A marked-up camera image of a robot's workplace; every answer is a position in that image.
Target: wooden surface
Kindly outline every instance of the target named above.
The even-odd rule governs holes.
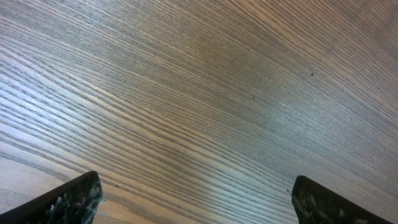
[[[398,2],[1,0],[0,212],[88,171],[95,223],[398,222]]]

